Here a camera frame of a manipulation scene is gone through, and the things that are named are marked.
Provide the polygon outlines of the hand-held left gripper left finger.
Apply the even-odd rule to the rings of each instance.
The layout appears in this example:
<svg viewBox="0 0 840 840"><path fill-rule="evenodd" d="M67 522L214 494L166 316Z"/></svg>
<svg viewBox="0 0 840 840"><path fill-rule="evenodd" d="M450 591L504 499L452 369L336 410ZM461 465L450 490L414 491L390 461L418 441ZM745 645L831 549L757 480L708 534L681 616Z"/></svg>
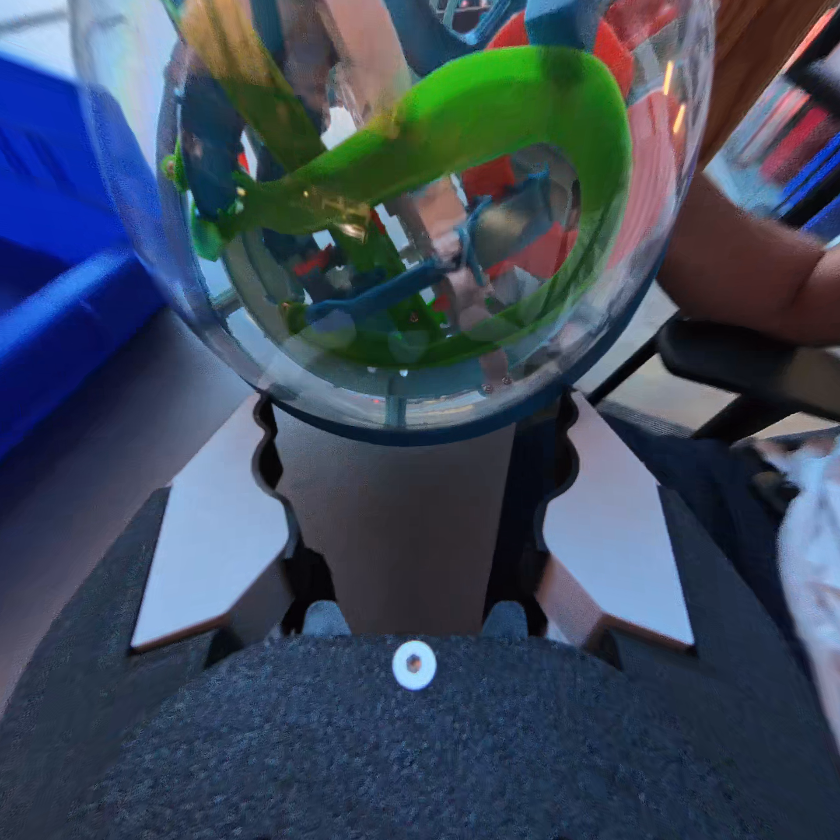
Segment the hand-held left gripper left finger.
<svg viewBox="0 0 840 840"><path fill-rule="evenodd" d="M252 395L171 480L132 652L218 630L249 645L280 624L300 529L276 437L272 402Z"/></svg>

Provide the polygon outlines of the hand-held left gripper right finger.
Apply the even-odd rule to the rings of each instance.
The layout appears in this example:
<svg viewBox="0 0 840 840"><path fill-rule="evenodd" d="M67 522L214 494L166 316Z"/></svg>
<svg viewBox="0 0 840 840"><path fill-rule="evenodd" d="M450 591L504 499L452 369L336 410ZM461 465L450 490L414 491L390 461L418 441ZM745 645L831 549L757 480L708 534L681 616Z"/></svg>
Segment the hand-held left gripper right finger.
<svg viewBox="0 0 840 840"><path fill-rule="evenodd" d="M537 602L575 647L615 630L686 652L695 636L659 483L583 395L570 400L571 473L537 515L548 556Z"/></svg>

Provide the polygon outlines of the clear plastic maze ball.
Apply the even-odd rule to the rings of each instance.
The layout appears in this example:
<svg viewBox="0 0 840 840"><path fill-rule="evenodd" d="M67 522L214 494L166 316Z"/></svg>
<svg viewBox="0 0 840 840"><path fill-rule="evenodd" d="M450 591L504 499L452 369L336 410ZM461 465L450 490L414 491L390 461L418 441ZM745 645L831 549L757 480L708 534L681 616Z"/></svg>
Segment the clear plastic maze ball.
<svg viewBox="0 0 840 840"><path fill-rule="evenodd" d="M105 186L290 415L419 446L572 385L656 278L716 2L69 2Z"/></svg>

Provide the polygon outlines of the black office chair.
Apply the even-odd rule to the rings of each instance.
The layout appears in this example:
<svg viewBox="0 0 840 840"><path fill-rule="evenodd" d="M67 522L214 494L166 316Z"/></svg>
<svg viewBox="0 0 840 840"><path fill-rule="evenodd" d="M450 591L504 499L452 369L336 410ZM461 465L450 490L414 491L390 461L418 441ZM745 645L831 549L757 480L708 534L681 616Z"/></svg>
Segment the black office chair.
<svg viewBox="0 0 840 840"><path fill-rule="evenodd" d="M597 406L653 357L673 376L734 394L691 434L727 445L795 414L838 425L839 360L747 329L672 316L588 396Z"/></svg>

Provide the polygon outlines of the blue plastic bin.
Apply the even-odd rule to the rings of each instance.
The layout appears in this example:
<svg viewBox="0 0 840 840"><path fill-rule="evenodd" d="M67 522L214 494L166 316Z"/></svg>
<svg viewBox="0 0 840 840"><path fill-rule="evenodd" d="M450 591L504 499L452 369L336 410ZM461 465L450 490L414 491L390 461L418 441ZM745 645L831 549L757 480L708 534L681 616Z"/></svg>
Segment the blue plastic bin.
<svg viewBox="0 0 840 840"><path fill-rule="evenodd" d="M2 56L2 457L164 306L107 186L88 105L144 222L160 211L156 184L116 101Z"/></svg>

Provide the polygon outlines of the wooden post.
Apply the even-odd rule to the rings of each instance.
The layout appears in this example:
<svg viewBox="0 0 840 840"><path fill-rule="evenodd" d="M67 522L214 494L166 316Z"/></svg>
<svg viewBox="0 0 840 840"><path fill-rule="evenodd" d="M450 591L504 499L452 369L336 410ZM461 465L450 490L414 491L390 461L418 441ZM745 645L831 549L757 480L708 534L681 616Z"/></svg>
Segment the wooden post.
<svg viewBox="0 0 840 840"><path fill-rule="evenodd" d="M722 1L707 126L697 169L711 162L832 1Z"/></svg>

